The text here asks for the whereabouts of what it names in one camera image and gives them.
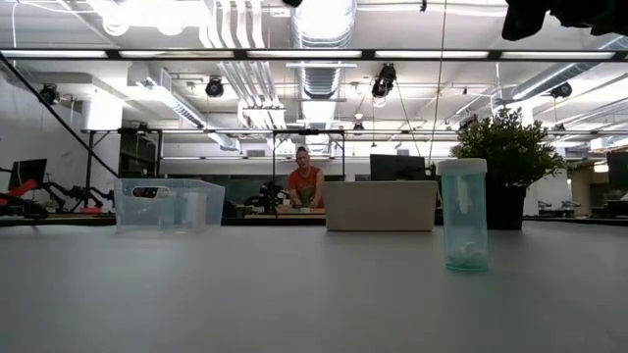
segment computer monitor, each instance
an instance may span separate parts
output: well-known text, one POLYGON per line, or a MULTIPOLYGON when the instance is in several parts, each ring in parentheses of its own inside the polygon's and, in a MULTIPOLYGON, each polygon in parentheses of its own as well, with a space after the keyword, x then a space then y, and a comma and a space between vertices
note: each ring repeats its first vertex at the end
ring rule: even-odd
POLYGON ((14 162, 9 180, 9 191, 28 180, 34 180, 38 186, 43 184, 47 162, 48 160, 45 159, 14 162))
POLYGON ((608 185, 615 190, 628 190, 628 152, 606 153, 608 185))
POLYGON ((371 155, 371 180, 426 180, 425 158, 371 155))

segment orange shirt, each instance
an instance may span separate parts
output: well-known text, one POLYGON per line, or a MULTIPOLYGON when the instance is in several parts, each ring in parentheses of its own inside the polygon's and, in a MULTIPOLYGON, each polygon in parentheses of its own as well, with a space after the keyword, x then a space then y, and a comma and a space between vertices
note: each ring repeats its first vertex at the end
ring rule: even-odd
MULTIPOLYGON (((316 194, 316 177, 321 172, 320 168, 310 167, 310 173, 303 176, 299 170, 290 173, 288 178, 288 190, 296 190, 298 198, 301 200, 303 207, 310 207, 310 202, 316 194)), ((323 200, 316 208, 323 208, 323 200)))

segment plastic storage bin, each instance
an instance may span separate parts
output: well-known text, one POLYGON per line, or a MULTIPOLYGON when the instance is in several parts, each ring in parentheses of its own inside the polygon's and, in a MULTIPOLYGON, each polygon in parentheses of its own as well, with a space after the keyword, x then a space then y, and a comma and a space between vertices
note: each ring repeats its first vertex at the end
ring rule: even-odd
POLYGON ((198 232, 219 227, 225 188, 188 179, 116 180, 118 232, 154 230, 198 232))
POLYGON ((488 269, 486 172, 483 159, 442 161, 445 265, 457 271, 488 269))

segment white table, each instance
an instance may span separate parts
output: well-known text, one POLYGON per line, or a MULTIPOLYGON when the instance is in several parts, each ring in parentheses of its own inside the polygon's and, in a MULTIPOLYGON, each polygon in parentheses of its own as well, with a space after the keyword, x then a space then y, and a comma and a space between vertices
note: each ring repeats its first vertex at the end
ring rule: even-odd
POLYGON ((0 352, 628 351, 628 229, 493 233, 485 274, 443 236, 223 227, 0 228, 0 352))

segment man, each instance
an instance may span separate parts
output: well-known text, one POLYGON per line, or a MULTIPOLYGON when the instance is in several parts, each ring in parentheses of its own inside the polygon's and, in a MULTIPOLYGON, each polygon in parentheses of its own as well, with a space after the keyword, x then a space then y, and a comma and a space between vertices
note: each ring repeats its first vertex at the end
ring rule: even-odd
POLYGON ((298 168, 290 173, 288 194, 293 208, 325 208, 323 202, 323 181, 325 176, 320 168, 310 166, 310 155, 305 147, 296 150, 298 168))

